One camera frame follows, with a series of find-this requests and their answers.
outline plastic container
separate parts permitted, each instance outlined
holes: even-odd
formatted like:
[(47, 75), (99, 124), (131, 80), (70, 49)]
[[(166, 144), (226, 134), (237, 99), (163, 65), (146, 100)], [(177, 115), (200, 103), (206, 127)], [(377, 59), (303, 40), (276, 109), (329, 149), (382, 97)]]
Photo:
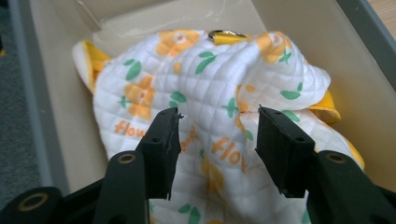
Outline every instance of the plastic container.
[(106, 170), (92, 96), (73, 65), (73, 45), (87, 38), (115, 56), (154, 31), (191, 28), (252, 35), (279, 30), (288, 35), (309, 62), (332, 77), (330, 90), (343, 118), (333, 127), (361, 153), (367, 175), (396, 191), (396, 69), (390, 63), (395, 62), (396, 48), (364, 0), (10, 4), (45, 186), (72, 192), (103, 177)]

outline gray bin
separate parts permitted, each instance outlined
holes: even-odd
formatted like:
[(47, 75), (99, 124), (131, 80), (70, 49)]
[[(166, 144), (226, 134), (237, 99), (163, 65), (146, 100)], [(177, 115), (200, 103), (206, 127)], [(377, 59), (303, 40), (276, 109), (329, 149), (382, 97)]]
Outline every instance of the gray bin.
[(79, 80), (72, 47), (87, 38), (114, 56), (155, 30), (183, 27), (253, 35), (279, 30), (288, 35), (309, 62), (332, 77), (330, 90), (343, 118), (333, 127), (363, 156), (367, 175), (396, 191), (396, 48), (365, 0), (10, 4), (44, 186), (73, 192), (106, 170), (92, 96)]

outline screw hole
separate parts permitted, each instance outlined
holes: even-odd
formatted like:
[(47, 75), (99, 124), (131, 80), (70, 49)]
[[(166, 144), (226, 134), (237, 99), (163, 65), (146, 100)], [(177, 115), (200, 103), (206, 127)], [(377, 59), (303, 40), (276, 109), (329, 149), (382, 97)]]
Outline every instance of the screw hole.
[(118, 216), (115, 216), (115, 217), (113, 217), (113, 218), (111, 218), (109, 221), (108, 221), (108, 224), (125, 224), (126, 223), (126, 216), (125, 215), (118, 215)]
[(32, 211), (43, 205), (47, 201), (48, 197), (49, 195), (46, 193), (32, 194), (29, 197), (23, 199), (23, 201), (19, 204), (18, 209), (22, 212)]
[(369, 219), (374, 224), (390, 224), (390, 221), (379, 215), (370, 215)]
[(333, 161), (333, 162), (337, 162), (337, 163), (346, 163), (347, 160), (344, 156), (339, 155), (339, 154), (335, 154), (335, 153), (329, 153), (327, 154), (326, 158), (329, 161)]
[(129, 163), (131, 161), (134, 161), (136, 159), (136, 156), (134, 154), (125, 154), (119, 157), (119, 163)]

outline quilted fabric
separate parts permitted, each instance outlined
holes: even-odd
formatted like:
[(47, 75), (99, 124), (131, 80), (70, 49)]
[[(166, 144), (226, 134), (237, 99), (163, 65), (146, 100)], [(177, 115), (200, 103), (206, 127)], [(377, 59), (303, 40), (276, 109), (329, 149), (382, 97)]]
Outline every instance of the quilted fabric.
[(205, 31), (163, 31), (105, 65), (93, 106), (109, 158), (134, 150), (161, 110), (184, 116), (172, 200), (150, 200), (152, 223), (308, 223), (305, 199), (280, 195), (254, 151), (257, 109), (282, 111), (317, 150), (352, 157), (307, 109), (330, 82), (279, 32), (216, 46)]

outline white quilted cloth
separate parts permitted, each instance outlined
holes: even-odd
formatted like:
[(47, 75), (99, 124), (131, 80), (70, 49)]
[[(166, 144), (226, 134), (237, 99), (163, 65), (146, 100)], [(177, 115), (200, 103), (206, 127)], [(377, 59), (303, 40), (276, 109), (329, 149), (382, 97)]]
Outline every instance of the white quilted cloth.
[(204, 31), (164, 31), (109, 61), (94, 94), (107, 156), (134, 150), (156, 114), (177, 106), (182, 152), (172, 200), (150, 200), (153, 223), (309, 223), (305, 199), (278, 193), (254, 148), (259, 105), (352, 157), (309, 109), (330, 85), (283, 34), (214, 45)]

